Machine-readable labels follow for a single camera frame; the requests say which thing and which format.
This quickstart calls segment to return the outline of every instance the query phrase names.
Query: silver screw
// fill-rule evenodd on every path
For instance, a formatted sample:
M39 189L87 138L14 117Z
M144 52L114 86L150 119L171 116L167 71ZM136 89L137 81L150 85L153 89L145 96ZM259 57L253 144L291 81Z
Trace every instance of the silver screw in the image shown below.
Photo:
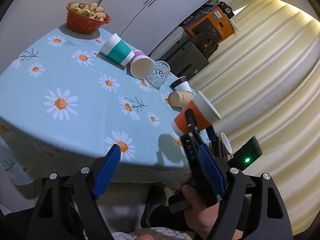
M50 179L56 179L57 176L58 176L57 173L52 173L52 174L50 174L49 178Z
M270 176L268 173L264 173L264 174L263 174L263 177L264 177L265 179L271 179L271 176Z
M238 173L239 173L239 170L238 170L237 168L231 168L231 169L230 169L230 172L231 172L232 174L238 174Z
M83 167L83 168L81 169L81 173L82 173L82 174L87 174L89 171L90 171L90 169L89 169L88 167Z

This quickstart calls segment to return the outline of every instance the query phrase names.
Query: curtain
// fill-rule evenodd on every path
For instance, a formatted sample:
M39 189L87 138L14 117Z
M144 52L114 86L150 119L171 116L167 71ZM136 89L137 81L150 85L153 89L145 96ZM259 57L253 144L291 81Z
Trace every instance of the curtain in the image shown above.
M272 176L297 234L320 209L320 23L279 0L246 1L239 32L189 83L220 113L213 126L233 152L259 140L263 155L244 173Z

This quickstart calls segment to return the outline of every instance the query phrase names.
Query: clear glass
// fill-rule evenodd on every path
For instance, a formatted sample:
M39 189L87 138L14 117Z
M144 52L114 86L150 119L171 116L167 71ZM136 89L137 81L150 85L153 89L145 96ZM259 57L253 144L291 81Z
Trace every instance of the clear glass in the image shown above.
M160 88L168 78L170 73L170 66L164 61L155 62L155 70L146 80L155 88Z

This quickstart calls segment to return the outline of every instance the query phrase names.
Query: orange box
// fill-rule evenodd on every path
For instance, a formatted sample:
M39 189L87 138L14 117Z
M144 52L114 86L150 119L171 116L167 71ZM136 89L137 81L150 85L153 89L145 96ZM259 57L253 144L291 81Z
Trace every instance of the orange box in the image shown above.
M181 23L192 37L205 32L212 41L220 43L235 33L228 17L217 6L202 6Z

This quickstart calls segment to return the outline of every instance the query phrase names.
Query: orange cup band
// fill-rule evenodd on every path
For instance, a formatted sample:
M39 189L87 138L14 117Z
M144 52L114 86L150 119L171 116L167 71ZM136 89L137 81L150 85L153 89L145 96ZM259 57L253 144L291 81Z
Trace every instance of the orange cup band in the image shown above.
M199 131L202 131L203 129L209 127L211 124L205 119L205 117L203 116L203 114L200 112L200 110L198 109L198 107L195 105L195 103L192 101L190 101L187 105L187 107L185 107L180 114L177 115L177 117L174 119L174 122L176 123L177 127L179 128L179 130L183 133L186 133L188 131L188 126L187 126L187 120L185 117L185 112L187 109L191 108L193 111L193 114L195 115L197 124L198 124L198 128Z

